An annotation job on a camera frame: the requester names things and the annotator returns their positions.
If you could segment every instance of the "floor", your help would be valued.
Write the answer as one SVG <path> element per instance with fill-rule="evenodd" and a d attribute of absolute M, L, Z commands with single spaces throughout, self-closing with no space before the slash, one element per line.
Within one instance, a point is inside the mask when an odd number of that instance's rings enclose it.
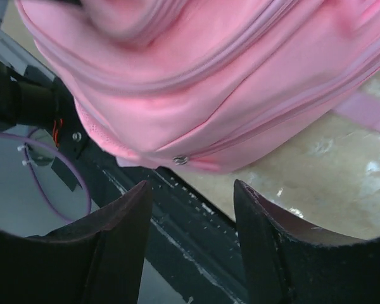
<path fill-rule="evenodd" d="M 0 1 L 0 18 L 5 9 L 5 1 Z M 27 128 L 19 126 L 9 132 L 25 135 Z M 29 171 L 22 165 L 19 145 L 0 139 L 0 229 L 18 236 L 44 235 L 65 222 L 40 197 Z M 49 167 L 35 169 L 49 199 L 63 214 L 76 219 L 84 215 L 85 198 L 80 188 L 71 192 Z M 94 202 L 92 209 L 98 209 Z M 138 303 L 185 304 L 187 301 L 145 261 Z"/>

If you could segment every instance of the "backpack zipper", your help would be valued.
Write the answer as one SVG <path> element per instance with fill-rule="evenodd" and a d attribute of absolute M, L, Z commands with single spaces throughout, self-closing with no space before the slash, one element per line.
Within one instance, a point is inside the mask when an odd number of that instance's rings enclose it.
<path fill-rule="evenodd" d="M 74 75 L 91 86 L 100 90 L 120 92 L 122 94 L 157 93 L 172 90 L 178 87 L 188 86 L 209 76 L 214 71 L 222 68 L 229 61 L 248 49 L 257 39 L 266 34 L 299 0 L 271 0 L 266 7 L 255 15 L 247 27 L 241 30 L 231 41 L 197 66 L 188 69 L 169 79 L 145 84 L 128 83 L 121 81 L 118 76 L 99 71 L 87 63 L 81 62 L 74 55 L 48 39 L 28 18 L 26 12 L 19 5 L 22 16 L 28 30 L 39 43 L 40 49 L 57 64 L 64 66 Z"/>
<path fill-rule="evenodd" d="M 229 134 L 229 138 L 218 141 L 203 151 L 190 153 L 189 161 L 197 161 L 197 158 L 217 153 L 247 141 L 282 122 L 297 117 L 306 111 L 323 105 L 344 92 L 348 92 L 350 89 L 356 88 L 380 69 L 380 51 L 374 54 L 375 49 L 380 49 L 380 39 L 377 44 L 372 44 L 344 75 L 326 84 L 309 89 L 275 107 L 272 106 L 252 122 Z"/>

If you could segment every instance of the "black metal frame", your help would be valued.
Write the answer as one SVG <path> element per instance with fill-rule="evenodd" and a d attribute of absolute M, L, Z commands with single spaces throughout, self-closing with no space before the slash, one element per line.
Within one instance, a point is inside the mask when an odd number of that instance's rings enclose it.
<path fill-rule="evenodd" d="M 65 122 L 59 150 L 78 168 L 100 207 L 138 182 L 151 182 L 154 204 L 146 258 L 163 278 L 192 303 L 246 303 L 234 222 L 171 170 L 120 168 L 114 157 L 89 139 L 73 98 L 60 79 L 50 82 L 32 66 L 27 67 L 24 76 L 58 91 Z M 73 139 L 76 133 L 80 133 L 78 141 Z M 54 161 L 52 169 L 71 190 L 78 186 L 59 160 Z"/>

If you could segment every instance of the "pink strap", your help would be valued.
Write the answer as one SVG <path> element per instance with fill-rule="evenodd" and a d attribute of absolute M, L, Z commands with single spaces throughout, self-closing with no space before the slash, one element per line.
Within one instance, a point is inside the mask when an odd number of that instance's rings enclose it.
<path fill-rule="evenodd" d="M 380 132 L 380 99 L 376 97 L 356 92 L 333 111 L 370 130 Z"/>

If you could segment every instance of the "screw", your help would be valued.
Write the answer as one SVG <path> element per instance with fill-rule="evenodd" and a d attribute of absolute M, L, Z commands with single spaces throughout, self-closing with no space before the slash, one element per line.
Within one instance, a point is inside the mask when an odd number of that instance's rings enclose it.
<path fill-rule="evenodd" d="M 26 145 L 24 145 L 24 146 L 18 146 L 17 147 L 17 151 L 18 152 L 21 152 L 21 151 L 23 151 L 24 149 L 27 149 L 28 147 L 26 146 Z"/>
<path fill-rule="evenodd" d="M 72 139 L 75 141 L 75 142 L 79 142 L 79 141 L 81 141 L 82 140 L 82 133 L 80 133 L 80 132 L 75 132 L 75 133 L 73 133 L 73 135 L 72 135 Z"/>
<path fill-rule="evenodd" d="M 38 165 L 33 160 L 23 160 L 21 163 L 24 167 L 27 165 L 33 165 L 35 167 L 38 167 Z"/>

